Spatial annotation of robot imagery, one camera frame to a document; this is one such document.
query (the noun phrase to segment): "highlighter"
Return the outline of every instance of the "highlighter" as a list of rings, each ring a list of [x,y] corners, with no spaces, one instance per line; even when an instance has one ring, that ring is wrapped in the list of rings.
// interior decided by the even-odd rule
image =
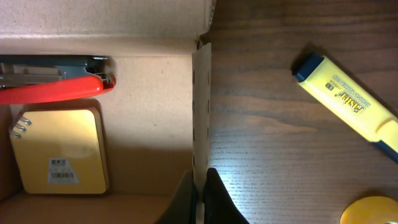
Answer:
[[[293,76],[304,90],[398,163],[398,119],[330,59],[311,54]]]

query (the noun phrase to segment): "yellow notepad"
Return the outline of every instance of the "yellow notepad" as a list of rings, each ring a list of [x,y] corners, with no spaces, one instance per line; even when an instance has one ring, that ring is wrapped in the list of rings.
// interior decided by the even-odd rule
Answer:
[[[10,137],[28,193],[102,194],[109,189],[96,109],[25,112]]]

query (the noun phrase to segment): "metal ring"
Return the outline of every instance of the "metal ring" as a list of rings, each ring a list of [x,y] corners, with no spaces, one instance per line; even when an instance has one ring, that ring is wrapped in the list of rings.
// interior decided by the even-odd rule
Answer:
[[[27,124],[27,125],[31,125],[32,124],[32,122],[29,119],[25,118],[24,116],[21,116],[19,118],[19,120],[22,121],[23,123]]]
[[[20,129],[20,130],[23,131],[23,132],[26,132],[26,128],[23,127],[22,125],[20,125],[19,123],[16,123],[16,124],[15,124],[15,127],[16,127],[17,129]]]
[[[112,84],[112,78],[105,74],[105,73],[96,73],[95,75],[97,75],[98,77],[100,77],[101,81],[105,84],[105,85],[110,85]]]
[[[14,131],[14,130],[10,129],[9,132],[10,132],[10,135],[14,136],[15,138],[19,138],[20,139],[22,137],[21,134],[19,134],[18,132]]]

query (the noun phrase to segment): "stapler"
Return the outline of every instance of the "stapler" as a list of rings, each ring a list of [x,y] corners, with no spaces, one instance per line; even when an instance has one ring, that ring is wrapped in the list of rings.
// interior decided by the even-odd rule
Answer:
[[[115,81],[107,57],[0,55],[0,104],[46,103],[106,93]]]

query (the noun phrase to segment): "cardboard flap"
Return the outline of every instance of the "cardboard flap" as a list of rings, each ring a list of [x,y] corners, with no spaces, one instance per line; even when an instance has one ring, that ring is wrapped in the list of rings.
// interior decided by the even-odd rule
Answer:
[[[209,159],[211,44],[192,55],[193,83],[193,183],[202,202]],[[204,217],[202,204],[197,205],[197,223]]]
[[[2,3],[0,54],[190,55],[213,0],[13,0]]]

